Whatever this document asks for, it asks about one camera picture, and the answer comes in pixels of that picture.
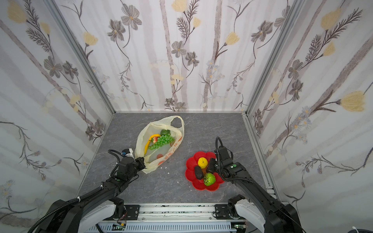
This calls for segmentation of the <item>yellow fake lemon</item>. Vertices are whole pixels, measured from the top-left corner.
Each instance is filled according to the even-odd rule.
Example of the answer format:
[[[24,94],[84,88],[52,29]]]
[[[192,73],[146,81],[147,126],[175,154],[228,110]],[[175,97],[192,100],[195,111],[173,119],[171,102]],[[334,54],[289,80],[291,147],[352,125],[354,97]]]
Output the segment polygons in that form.
[[[198,166],[203,170],[208,166],[208,160],[205,157],[199,158],[197,162]]]

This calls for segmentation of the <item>green bumpy fake fruit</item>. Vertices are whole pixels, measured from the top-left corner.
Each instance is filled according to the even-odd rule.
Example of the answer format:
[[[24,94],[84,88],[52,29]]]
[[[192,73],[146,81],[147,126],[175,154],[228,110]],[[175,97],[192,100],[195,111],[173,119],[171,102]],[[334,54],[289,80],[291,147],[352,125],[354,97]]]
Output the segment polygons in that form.
[[[216,177],[214,174],[212,173],[206,173],[205,176],[204,176],[204,185],[205,186],[211,186],[213,184],[215,184],[216,182]]]

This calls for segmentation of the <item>dark fake avocado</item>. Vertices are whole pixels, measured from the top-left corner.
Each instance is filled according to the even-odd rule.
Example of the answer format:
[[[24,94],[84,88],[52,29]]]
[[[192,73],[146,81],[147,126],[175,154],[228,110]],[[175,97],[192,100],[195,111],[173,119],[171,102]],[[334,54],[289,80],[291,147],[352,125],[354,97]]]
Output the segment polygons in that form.
[[[203,180],[205,177],[203,170],[199,166],[194,167],[194,175],[197,180]]]

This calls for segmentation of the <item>red flower-shaped plate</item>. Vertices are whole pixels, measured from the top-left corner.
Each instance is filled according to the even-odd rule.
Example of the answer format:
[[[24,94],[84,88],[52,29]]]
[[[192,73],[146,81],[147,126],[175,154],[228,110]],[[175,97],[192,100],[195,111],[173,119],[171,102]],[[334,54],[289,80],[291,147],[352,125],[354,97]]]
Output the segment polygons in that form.
[[[224,183],[218,173],[208,168],[215,159],[214,153],[199,151],[187,160],[185,177],[196,190],[216,191]]]

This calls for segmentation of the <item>yellow plastic bag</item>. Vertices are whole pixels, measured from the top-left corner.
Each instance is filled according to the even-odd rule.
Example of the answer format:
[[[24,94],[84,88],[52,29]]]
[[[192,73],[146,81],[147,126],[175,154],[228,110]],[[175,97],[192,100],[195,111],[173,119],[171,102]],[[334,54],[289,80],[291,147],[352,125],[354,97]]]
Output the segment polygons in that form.
[[[178,149],[185,135],[180,116],[169,116],[149,123],[138,135],[135,158],[143,158],[149,174],[165,163]]]

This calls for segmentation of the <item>green fake grapes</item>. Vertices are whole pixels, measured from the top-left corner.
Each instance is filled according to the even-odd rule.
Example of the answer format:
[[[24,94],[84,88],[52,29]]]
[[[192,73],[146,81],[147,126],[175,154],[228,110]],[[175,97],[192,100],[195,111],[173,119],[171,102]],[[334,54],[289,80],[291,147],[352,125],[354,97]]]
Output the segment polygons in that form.
[[[156,150],[159,149],[165,145],[169,145],[175,142],[175,138],[173,138],[171,135],[165,135],[159,137],[158,141],[154,144],[151,143],[149,146],[150,150]]]

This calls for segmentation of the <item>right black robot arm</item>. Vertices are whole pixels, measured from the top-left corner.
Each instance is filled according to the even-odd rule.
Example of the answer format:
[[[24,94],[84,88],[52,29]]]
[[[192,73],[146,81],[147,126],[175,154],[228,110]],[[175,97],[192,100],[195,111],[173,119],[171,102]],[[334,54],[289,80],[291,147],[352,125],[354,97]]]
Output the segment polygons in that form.
[[[298,212],[291,204],[283,204],[262,188],[246,168],[233,161],[233,153],[225,146],[216,146],[214,170],[225,182],[236,185],[245,195],[228,201],[216,218],[244,218],[262,233],[303,233]]]

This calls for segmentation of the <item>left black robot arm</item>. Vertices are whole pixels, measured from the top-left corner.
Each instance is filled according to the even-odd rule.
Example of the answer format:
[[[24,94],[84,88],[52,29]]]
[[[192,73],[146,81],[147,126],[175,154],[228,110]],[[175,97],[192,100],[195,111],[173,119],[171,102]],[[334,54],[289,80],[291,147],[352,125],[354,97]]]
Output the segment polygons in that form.
[[[138,172],[145,169],[144,158],[123,157],[111,175],[98,188],[69,201],[58,200],[29,233],[83,233],[102,220],[124,219],[128,213],[118,197]]]

